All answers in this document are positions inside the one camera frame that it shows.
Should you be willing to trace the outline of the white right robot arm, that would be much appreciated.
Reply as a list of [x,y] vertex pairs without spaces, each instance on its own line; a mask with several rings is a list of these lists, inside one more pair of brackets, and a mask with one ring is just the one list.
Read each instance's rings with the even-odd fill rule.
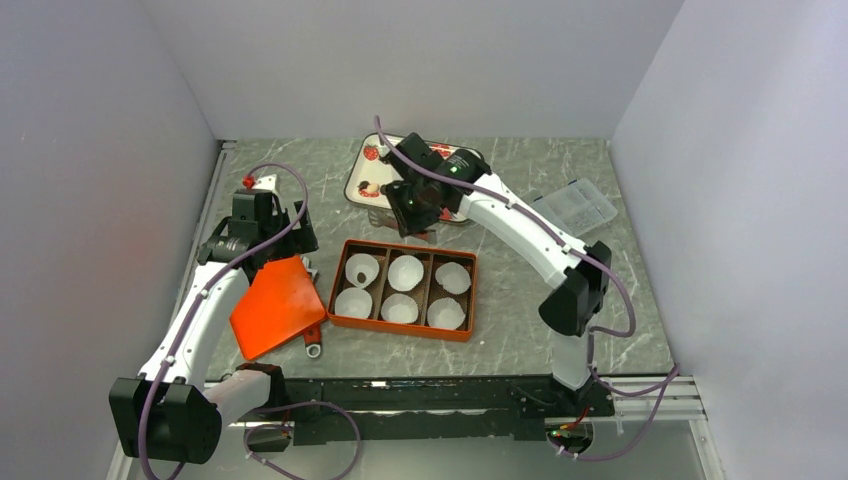
[[444,212],[458,214],[518,253],[551,289],[538,308],[553,331],[551,401],[574,415],[590,399],[588,325],[603,307],[611,251],[586,245],[513,194],[485,160],[458,149],[444,158],[418,134],[392,142],[381,133],[379,151],[400,178],[383,188],[402,237],[423,234]]

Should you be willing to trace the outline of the black slotted spatula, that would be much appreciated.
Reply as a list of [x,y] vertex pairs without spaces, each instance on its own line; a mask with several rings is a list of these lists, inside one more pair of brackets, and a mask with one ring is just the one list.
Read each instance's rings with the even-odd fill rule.
[[383,210],[369,210],[368,214],[369,224],[373,227],[384,227],[396,230],[398,228],[398,223],[393,214],[388,213]]

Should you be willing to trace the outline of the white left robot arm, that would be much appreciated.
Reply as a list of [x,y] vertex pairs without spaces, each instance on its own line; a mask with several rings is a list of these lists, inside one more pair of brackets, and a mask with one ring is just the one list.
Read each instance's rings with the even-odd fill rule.
[[305,200],[288,210],[274,188],[233,194],[229,215],[200,247],[192,285],[161,344],[135,376],[117,378],[110,389],[127,456],[203,464],[224,426],[250,411],[264,420],[285,411],[278,366],[249,363],[216,387],[204,383],[216,342],[256,275],[269,263],[317,248]]

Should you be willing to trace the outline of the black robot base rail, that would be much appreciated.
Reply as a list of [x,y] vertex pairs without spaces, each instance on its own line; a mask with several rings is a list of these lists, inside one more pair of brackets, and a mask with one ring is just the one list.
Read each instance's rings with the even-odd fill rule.
[[608,418],[595,382],[572,393],[551,375],[287,379],[282,398],[244,415],[285,422],[297,446],[330,441],[509,437],[543,441],[560,423]]

